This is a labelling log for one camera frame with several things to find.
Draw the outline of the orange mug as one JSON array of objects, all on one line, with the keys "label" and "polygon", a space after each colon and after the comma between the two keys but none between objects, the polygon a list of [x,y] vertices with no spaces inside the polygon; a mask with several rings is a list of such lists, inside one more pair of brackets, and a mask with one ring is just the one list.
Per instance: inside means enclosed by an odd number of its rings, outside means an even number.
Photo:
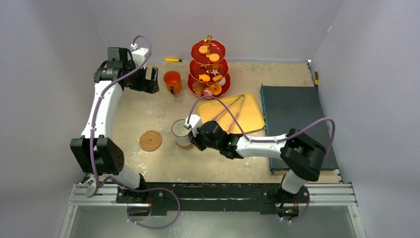
[{"label": "orange mug", "polygon": [[168,92],[170,92],[171,94],[175,94],[181,91],[182,82],[181,75],[179,72],[175,70],[170,70],[164,74],[163,80]]}]

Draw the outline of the white ribbed mug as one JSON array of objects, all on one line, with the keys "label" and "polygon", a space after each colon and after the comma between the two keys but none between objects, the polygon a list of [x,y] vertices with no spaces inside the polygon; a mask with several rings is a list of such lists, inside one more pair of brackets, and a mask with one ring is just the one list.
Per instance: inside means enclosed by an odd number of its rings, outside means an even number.
[{"label": "white ribbed mug", "polygon": [[175,142],[180,147],[189,147],[192,145],[188,137],[190,131],[190,128],[185,127],[185,119],[176,120],[171,126],[171,132],[175,138]]}]

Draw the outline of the red white cake slice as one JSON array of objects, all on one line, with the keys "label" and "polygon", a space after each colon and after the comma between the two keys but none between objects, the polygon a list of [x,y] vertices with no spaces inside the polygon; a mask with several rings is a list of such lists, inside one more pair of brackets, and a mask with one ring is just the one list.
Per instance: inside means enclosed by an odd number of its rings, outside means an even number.
[{"label": "red white cake slice", "polygon": [[210,98],[210,96],[212,96],[213,94],[212,94],[212,91],[211,90],[208,90],[208,89],[205,89],[204,91],[203,91],[203,96],[204,96],[204,98],[205,99],[209,99]]}]

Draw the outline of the orange fish cookie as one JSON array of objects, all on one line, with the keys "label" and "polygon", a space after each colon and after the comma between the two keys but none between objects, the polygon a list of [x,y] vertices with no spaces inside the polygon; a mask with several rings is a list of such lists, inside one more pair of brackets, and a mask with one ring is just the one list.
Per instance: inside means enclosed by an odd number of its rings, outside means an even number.
[{"label": "orange fish cookie", "polygon": [[207,74],[200,74],[199,75],[199,80],[202,82],[209,82],[210,81],[210,76]]}]

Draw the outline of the round biscuit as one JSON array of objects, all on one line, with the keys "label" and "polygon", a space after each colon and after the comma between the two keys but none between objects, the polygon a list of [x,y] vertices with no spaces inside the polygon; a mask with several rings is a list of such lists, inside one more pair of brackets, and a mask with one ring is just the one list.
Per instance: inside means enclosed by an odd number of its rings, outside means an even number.
[{"label": "round biscuit", "polygon": [[216,62],[219,62],[219,60],[220,60],[219,54],[213,53],[209,55],[210,62],[216,63]]},{"label": "round biscuit", "polygon": [[199,53],[202,55],[209,55],[210,54],[210,50],[209,47],[207,45],[202,45],[199,47]]}]

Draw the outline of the red three tier stand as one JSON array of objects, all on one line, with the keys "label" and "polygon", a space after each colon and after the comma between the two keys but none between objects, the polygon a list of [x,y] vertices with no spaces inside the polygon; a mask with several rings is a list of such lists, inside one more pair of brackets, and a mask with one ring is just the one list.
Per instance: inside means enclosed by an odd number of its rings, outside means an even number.
[{"label": "red three tier stand", "polygon": [[[219,62],[213,63],[209,61],[209,55],[202,55],[199,53],[199,47],[202,45],[207,45],[210,50],[210,54],[216,53],[219,54],[220,60]],[[229,74],[229,66],[225,59],[226,56],[226,49],[225,46],[220,43],[219,41],[213,39],[212,35],[207,35],[205,39],[197,42],[191,48],[191,57],[192,60],[189,64],[189,75],[188,75],[188,88],[190,92],[193,93],[192,84],[195,82],[201,82],[205,84],[204,89],[208,89],[211,84],[214,84],[212,78],[214,77],[210,74],[212,69],[218,69],[218,72],[225,77],[226,83],[222,86],[222,92],[214,97],[221,97],[225,94],[231,85],[231,77]],[[202,82],[199,80],[200,74],[207,74],[210,76],[209,82]]]}]

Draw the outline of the square scalloped biscuit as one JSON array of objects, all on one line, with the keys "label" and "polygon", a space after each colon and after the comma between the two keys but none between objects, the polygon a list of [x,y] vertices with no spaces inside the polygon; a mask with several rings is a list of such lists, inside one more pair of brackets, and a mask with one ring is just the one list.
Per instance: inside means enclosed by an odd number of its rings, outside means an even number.
[{"label": "square scalloped biscuit", "polygon": [[221,79],[223,78],[223,76],[221,74],[215,76],[212,78],[213,82],[219,82]]}]

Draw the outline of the white iced star cookie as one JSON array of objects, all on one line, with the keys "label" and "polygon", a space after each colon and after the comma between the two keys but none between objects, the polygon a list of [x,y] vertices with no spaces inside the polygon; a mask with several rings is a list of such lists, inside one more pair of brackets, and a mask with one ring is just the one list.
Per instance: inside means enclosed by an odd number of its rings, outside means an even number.
[{"label": "white iced star cookie", "polygon": [[210,72],[210,74],[212,74],[213,76],[217,76],[220,73],[218,72],[218,69],[212,69],[211,72]]}]

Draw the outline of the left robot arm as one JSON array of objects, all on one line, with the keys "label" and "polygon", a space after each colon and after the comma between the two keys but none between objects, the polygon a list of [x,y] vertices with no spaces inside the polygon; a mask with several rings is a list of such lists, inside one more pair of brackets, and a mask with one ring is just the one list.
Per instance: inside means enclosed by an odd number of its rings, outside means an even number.
[{"label": "left robot arm", "polygon": [[147,48],[109,47],[105,60],[94,73],[95,95],[81,136],[71,139],[70,149],[82,171],[89,174],[83,183],[85,195],[93,196],[108,180],[117,181],[136,203],[146,200],[144,177],[125,164],[123,151],[113,142],[112,130],[118,102],[125,88],[154,94],[159,91],[158,69],[146,79]]}]

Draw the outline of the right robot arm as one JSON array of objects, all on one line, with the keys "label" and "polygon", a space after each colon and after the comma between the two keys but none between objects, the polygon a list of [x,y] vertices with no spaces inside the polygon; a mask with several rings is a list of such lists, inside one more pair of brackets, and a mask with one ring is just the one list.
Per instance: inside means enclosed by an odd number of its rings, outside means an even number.
[{"label": "right robot arm", "polygon": [[191,144],[199,150],[217,150],[228,159],[268,157],[281,159],[289,168],[278,188],[279,198],[291,201],[309,181],[318,181],[327,149],[298,129],[271,137],[229,134],[215,121],[185,121]]}]

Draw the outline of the yellow serving tray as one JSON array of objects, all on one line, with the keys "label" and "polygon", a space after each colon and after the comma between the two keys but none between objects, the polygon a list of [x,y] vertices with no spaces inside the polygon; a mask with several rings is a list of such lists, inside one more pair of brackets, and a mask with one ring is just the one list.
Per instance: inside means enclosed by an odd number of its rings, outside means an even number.
[{"label": "yellow serving tray", "polygon": [[250,93],[221,98],[232,114],[217,100],[197,105],[197,113],[203,122],[216,121],[228,133],[240,134],[260,130],[265,122],[254,96]]}]

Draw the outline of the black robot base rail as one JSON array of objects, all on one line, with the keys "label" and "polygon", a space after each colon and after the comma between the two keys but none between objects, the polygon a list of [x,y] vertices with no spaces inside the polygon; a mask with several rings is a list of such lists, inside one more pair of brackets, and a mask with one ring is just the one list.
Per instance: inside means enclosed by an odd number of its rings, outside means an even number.
[{"label": "black robot base rail", "polygon": [[147,182],[145,189],[139,193],[118,186],[116,203],[145,205],[152,216],[177,210],[291,216],[297,214],[297,204],[306,204],[309,196],[305,187],[292,195],[278,183]]}]

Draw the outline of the red handled adjustable wrench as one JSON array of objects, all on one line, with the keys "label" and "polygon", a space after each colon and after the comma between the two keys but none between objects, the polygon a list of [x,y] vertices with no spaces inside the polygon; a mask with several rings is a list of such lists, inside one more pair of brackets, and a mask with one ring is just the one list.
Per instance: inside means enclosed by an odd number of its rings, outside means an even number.
[{"label": "red handled adjustable wrench", "polygon": [[88,178],[83,182],[83,185],[86,187],[85,196],[92,197],[96,194],[97,191],[97,181],[93,174],[90,174]]}]

